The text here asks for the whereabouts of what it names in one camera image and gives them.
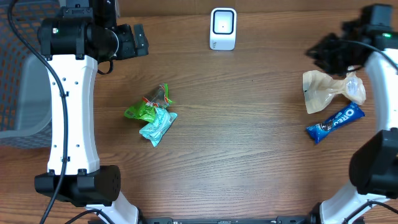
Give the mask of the beige wrapper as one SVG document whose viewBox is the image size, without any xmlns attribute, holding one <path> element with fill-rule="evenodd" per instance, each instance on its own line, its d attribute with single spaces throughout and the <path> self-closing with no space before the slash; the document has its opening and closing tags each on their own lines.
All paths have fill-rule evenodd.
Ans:
<svg viewBox="0 0 398 224">
<path fill-rule="evenodd" d="M 302 75 L 302 90 L 308 114 L 324 110 L 336 95 L 343 95 L 358 105 L 366 100 L 363 81 L 356 72 L 348 72 L 344 79 L 335 80 L 318 70 L 307 71 Z"/>
</svg>

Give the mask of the blue snack packet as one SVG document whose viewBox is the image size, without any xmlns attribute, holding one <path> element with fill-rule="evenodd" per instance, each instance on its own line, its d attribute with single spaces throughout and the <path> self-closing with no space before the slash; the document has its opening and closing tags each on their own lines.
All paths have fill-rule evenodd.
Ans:
<svg viewBox="0 0 398 224">
<path fill-rule="evenodd" d="M 331 132 L 362 117 L 365 117 L 363 110 L 356 103 L 351 102 L 324 122 L 306 127 L 306 131 L 315 144 L 318 144 Z"/>
</svg>

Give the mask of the green snack packet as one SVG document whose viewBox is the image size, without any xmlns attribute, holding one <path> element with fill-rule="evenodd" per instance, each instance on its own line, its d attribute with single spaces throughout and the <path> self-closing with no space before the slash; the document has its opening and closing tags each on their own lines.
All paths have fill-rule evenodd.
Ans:
<svg viewBox="0 0 398 224">
<path fill-rule="evenodd" d="M 171 104 L 173 104 L 173 101 L 169 98 L 169 86 L 167 83 L 162 83 L 130 106 L 124 112 L 124 116 L 153 123 L 155 120 L 155 108 L 166 109 Z"/>
</svg>

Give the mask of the teal white snack packet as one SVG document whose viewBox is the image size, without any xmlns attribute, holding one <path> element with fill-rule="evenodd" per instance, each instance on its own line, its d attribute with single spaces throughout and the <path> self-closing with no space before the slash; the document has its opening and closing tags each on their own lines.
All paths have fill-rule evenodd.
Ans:
<svg viewBox="0 0 398 224">
<path fill-rule="evenodd" d="M 156 147 L 177 117 L 177 113 L 169 113 L 166 109 L 155 108 L 155 120 L 145 125 L 139 131 L 139 134 L 148 139 Z"/>
</svg>

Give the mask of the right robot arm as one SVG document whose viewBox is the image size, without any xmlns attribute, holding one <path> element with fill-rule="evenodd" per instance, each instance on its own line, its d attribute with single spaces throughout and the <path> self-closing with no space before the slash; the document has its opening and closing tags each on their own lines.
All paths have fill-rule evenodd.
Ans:
<svg viewBox="0 0 398 224">
<path fill-rule="evenodd" d="M 393 7 L 373 4 L 358 19 L 344 22 L 342 35 L 331 33 L 306 54 L 331 75 L 363 67 L 374 94 L 376 134 L 352 156 L 349 182 L 330 199 L 314 206 L 294 223 L 364 223 L 376 205 L 397 198 L 397 32 L 391 26 Z"/>
</svg>

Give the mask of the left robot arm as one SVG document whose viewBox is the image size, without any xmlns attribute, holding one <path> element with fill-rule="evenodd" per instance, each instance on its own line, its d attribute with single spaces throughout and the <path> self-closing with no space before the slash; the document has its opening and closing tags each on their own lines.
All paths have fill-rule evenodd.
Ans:
<svg viewBox="0 0 398 224">
<path fill-rule="evenodd" d="M 144 223 L 121 192 L 116 165 L 100 163 L 95 144 L 93 92 L 98 65 L 145 56 L 143 26 L 118 25 L 116 1 L 67 1 L 38 31 L 52 107 L 52 145 L 47 171 L 35 190 L 51 201 L 96 213 L 105 223 Z"/>
</svg>

